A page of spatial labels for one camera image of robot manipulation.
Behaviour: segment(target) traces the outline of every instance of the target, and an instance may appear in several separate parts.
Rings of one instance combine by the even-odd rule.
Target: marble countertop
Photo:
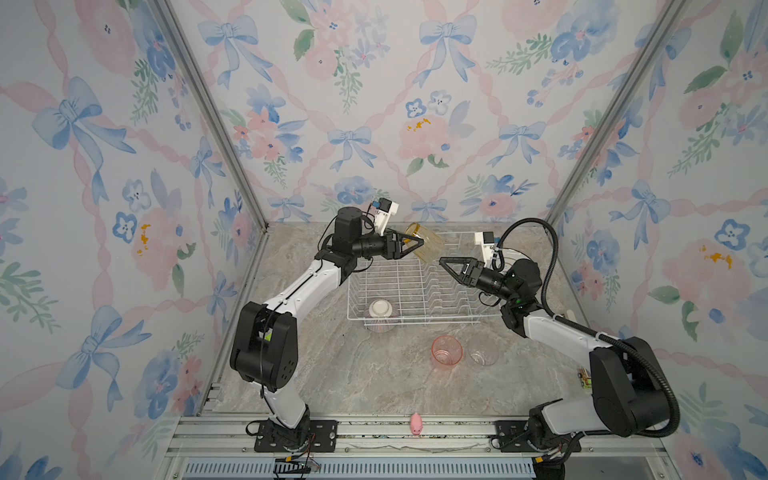
[[[391,224],[404,231],[405,225]],[[270,228],[257,284],[251,299],[263,302],[299,276],[312,260],[325,225],[275,224]],[[428,225],[434,231],[493,229],[506,225]],[[542,274],[551,255],[542,228],[523,226],[505,241],[539,263]],[[556,312],[579,307],[558,266],[548,292]],[[536,405],[586,395],[578,365],[552,348],[508,330],[499,318],[479,324],[397,326],[386,333],[367,330],[346,316],[347,288],[342,285],[305,318],[299,328],[299,367],[294,379],[315,413],[428,415],[527,415]],[[452,335],[463,346],[475,335],[498,347],[499,360],[480,366],[465,355],[452,369],[437,369],[432,341]],[[214,411],[268,412],[259,390],[226,368]]]

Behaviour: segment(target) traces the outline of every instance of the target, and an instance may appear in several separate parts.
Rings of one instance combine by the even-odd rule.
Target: vent grille
[[[530,458],[318,458],[305,478],[534,478]],[[274,478],[272,458],[191,458],[183,479]],[[277,464],[281,478],[294,465]]]

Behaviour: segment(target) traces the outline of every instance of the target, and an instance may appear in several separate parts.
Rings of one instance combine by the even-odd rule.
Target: clear plastic cup
[[[475,363],[483,366],[493,365],[498,361],[498,347],[496,342],[487,335],[475,334],[467,342],[467,353]]]
[[[384,299],[374,300],[368,308],[365,326],[374,333],[386,333],[395,328],[395,316],[395,307],[390,302]]]
[[[414,237],[424,240],[424,244],[413,252],[413,254],[420,258],[422,262],[430,263],[440,259],[442,249],[445,246],[445,241],[443,241],[437,233],[424,227],[420,223],[411,223],[408,225],[408,228],[406,228],[406,235],[413,235]],[[411,240],[406,238],[403,243],[408,246],[408,242],[410,241]]]
[[[440,365],[453,367],[464,356],[464,350],[457,339],[450,335],[443,335],[437,337],[432,343],[432,356]]]

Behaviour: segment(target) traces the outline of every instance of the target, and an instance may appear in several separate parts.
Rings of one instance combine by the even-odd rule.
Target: metal mounting plate
[[[314,434],[312,442],[313,453],[331,453],[336,450],[336,420],[310,420],[310,435]],[[285,453],[288,450],[283,447],[280,437],[268,427],[268,422],[259,423],[259,432],[256,434],[256,444],[253,450],[259,453]]]

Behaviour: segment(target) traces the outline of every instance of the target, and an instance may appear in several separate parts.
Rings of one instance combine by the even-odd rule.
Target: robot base
[[[312,452],[330,453],[336,450],[336,420],[310,420],[305,415],[295,429],[287,429],[272,420],[259,422],[253,451],[285,453],[306,450],[312,439]]]
[[[570,435],[556,435],[548,439],[547,445],[542,445],[544,449],[534,449],[530,443],[530,436],[532,432],[527,429],[529,420],[498,420],[496,425],[496,438],[498,438],[499,449],[503,453],[511,452],[541,452],[542,450],[549,450],[557,448],[562,445],[561,449],[565,450],[568,444],[571,442]],[[573,446],[573,452],[581,451],[581,444],[577,443]]]

